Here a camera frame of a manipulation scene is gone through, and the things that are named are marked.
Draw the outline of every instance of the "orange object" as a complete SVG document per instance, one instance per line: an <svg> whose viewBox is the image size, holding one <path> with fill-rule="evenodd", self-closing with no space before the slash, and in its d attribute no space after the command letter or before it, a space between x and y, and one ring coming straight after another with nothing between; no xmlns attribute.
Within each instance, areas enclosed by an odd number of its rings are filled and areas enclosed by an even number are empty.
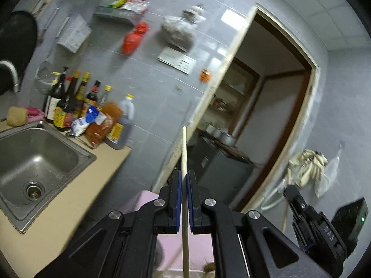
<svg viewBox="0 0 371 278"><path fill-rule="evenodd" d="M133 53L142 42L142 37L148 30L147 23L139 22L137 28L124 37L122 42L122 53L126 55Z"/></svg>
<svg viewBox="0 0 371 278"><path fill-rule="evenodd" d="M98 125L93 122L88 126L85 132L85 137L88 141L97 148L102 143L103 139L108 135L117 121L124 115L124 112L114 102L107 102L103 105L101 112L106 118Z"/></svg>
<svg viewBox="0 0 371 278"><path fill-rule="evenodd" d="M200 73L200 80L202 82L208 82L211 79L211 71L209 69L203 68Z"/></svg>

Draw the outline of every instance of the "blue gripper pad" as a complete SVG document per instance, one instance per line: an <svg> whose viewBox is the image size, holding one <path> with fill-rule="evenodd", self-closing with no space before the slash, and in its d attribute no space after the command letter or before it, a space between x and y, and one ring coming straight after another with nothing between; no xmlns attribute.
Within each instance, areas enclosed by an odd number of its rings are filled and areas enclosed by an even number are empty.
<svg viewBox="0 0 371 278"><path fill-rule="evenodd" d="M179 232L180 228L180 211L181 211L181 204L182 202L182 173L178 172L178 198L177 198L177 232Z"/></svg>
<svg viewBox="0 0 371 278"><path fill-rule="evenodd" d="M191 232L193 232L193 228L194 228L193 197L192 197L191 179L190 179L190 173L189 172L187 172L187 175L185 176L185 178L187 179L189 226L191 228Z"/></svg>

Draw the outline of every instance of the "yellow bottle cap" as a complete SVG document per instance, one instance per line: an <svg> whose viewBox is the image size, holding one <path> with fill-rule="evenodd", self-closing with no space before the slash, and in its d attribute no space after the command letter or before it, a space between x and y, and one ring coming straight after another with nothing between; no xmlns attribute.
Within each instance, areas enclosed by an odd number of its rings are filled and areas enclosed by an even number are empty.
<svg viewBox="0 0 371 278"><path fill-rule="evenodd" d="M74 77L74 78L79 78L80 73L81 73L80 70L75 70L73 77Z"/></svg>
<svg viewBox="0 0 371 278"><path fill-rule="evenodd" d="M90 77L90 73L89 72L85 72L84 73L84 76L82 77L82 80L83 81L88 81L89 77Z"/></svg>

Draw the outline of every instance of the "sink drain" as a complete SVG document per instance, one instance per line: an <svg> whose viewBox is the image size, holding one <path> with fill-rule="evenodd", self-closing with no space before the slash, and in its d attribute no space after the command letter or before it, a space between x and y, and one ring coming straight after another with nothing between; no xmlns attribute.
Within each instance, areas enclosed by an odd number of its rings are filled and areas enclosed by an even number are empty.
<svg viewBox="0 0 371 278"><path fill-rule="evenodd" d="M30 182L25 185L25 194L30 200L37 200L44 192L44 187L37 182Z"/></svg>

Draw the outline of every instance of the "sponge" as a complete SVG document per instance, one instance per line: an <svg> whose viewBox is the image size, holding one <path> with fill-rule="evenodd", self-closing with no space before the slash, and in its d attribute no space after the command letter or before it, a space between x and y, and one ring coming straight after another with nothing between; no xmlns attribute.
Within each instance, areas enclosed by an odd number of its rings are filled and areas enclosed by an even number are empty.
<svg viewBox="0 0 371 278"><path fill-rule="evenodd" d="M27 123L27 109L10 107L6 116L6 123L11 126L21 126Z"/></svg>

